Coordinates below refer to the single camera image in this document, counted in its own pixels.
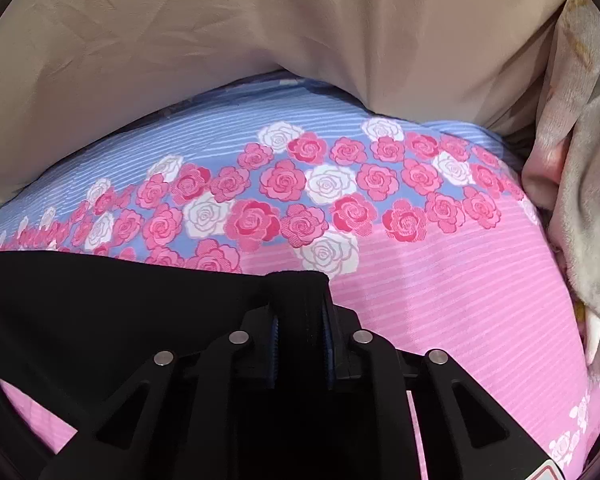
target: white sticker with red border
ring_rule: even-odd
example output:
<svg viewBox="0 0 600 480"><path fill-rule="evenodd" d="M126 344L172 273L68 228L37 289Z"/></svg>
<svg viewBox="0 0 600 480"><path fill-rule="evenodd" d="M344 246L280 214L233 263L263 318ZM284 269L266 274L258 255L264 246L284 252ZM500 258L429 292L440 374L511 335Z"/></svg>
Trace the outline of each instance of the white sticker with red border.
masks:
<svg viewBox="0 0 600 480"><path fill-rule="evenodd" d="M564 477L553 460L547 460L526 480L563 480Z"/></svg>

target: silver rivet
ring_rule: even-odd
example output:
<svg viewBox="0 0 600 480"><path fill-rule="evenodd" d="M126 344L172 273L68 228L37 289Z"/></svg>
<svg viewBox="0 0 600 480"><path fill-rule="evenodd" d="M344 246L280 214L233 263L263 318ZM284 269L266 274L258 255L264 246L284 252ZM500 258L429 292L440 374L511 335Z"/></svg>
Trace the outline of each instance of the silver rivet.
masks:
<svg viewBox="0 0 600 480"><path fill-rule="evenodd" d="M367 344L373 341L374 335L368 330L358 330L353 333L353 341L360 344Z"/></svg>
<svg viewBox="0 0 600 480"><path fill-rule="evenodd" d="M158 366L166 366L171 364L173 361L173 354L168 350L163 350L162 352L158 352L154 355L154 363Z"/></svg>
<svg viewBox="0 0 600 480"><path fill-rule="evenodd" d="M244 330L236 330L235 332L231 332L229 334L229 341L231 341L234 345L244 344L248 340L249 334L247 334Z"/></svg>
<svg viewBox="0 0 600 480"><path fill-rule="evenodd" d="M431 359L432 363L435 363L437 365L443 365L444 363L449 361L449 356L446 354L446 352L443 352L442 350L432 350L431 352L429 352L429 359Z"/></svg>

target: beige fabric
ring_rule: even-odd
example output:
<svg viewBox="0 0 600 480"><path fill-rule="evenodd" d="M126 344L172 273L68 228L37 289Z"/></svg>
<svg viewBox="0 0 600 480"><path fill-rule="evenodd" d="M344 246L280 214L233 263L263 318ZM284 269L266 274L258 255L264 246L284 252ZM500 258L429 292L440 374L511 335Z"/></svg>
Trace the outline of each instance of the beige fabric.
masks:
<svg viewBox="0 0 600 480"><path fill-rule="evenodd" d="M587 364L600 372L600 12L591 0L568 0L558 20L522 177L554 212L548 235L587 307Z"/></svg>
<svg viewBox="0 0 600 480"><path fill-rule="evenodd" d="M14 0L0 19L0 204L149 112L283 66L416 121L533 120L565 0Z"/></svg>

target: mattress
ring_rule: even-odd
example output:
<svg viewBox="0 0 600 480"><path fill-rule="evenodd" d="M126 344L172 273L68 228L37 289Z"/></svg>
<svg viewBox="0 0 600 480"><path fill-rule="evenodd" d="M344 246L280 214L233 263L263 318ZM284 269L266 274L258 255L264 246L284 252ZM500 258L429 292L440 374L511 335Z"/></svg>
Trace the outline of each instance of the mattress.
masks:
<svg viewBox="0 0 600 480"><path fill-rule="evenodd" d="M600 432L600 377L587 372L520 168L478 126L375 116L277 72L161 110L50 168L0 209L0 251L320 270L334 302L397 348L447 350L571 480ZM106 301L100 286L76 281ZM1 384L60 451L75 430Z"/></svg>

